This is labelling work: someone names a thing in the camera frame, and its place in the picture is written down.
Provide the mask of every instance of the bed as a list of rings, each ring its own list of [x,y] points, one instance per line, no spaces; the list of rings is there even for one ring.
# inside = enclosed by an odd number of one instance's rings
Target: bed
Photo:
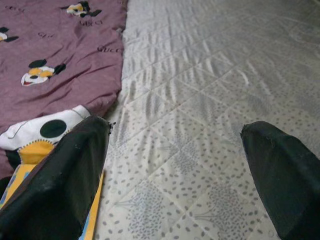
[[[116,100],[126,14],[117,0],[1,1],[0,185]]]
[[[311,0],[130,0],[95,239],[277,240],[242,147],[267,121],[320,157]]]

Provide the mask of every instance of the quilted mattress cover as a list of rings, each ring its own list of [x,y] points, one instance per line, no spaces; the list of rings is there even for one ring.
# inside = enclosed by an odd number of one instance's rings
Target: quilted mattress cover
[[[276,240],[240,132],[320,157],[320,6],[130,0],[97,240]]]

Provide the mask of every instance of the cartoon character print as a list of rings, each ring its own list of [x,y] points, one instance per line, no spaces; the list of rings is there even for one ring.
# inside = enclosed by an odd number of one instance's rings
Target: cartoon character print
[[[57,65],[55,68],[45,66],[47,64],[47,60],[35,60],[29,64],[29,72],[24,74],[21,78],[22,86],[31,86],[34,84],[41,84],[53,77],[54,75],[58,75],[63,70],[66,69],[65,64]]]
[[[6,34],[6,32],[9,31],[9,28],[6,28],[6,27],[0,27],[0,42],[6,42],[6,43],[9,43],[9,42],[12,42],[16,39],[18,39],[19,37],[18,36],[8,36]]]
[[[96,10],[94,12],[91,12],[90,7],[89,7],[89,3],[87,1],[80,1],[78,4],[64,6],[64,7],[61,7],[61,9],[66,9],[66,12],[68,14],[78,16],[81,18],[84,18],[87,15],[89,15],[91,17],[95,17],[99,13],[101,13],[101,10]]]
[[[38,164],[64,135],[89,116],[88,110],[78,105],[72,109],[16,123],[0,134],[0,148],[5,150],[14,169],[20,163]]]

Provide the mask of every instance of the white fabric with black dots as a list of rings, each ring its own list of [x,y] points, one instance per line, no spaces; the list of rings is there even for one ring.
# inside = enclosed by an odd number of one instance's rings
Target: white fabric with black dots
[[[240,132],[320,157],[313,0],[130,0],[96,240],[278,240]]]

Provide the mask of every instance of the purple duvet cover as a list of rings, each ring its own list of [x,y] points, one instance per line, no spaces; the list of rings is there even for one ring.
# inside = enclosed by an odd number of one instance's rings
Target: purple duvet cover
[[[127,0],[2,0],[0,179],[36,164],[121,90]]]

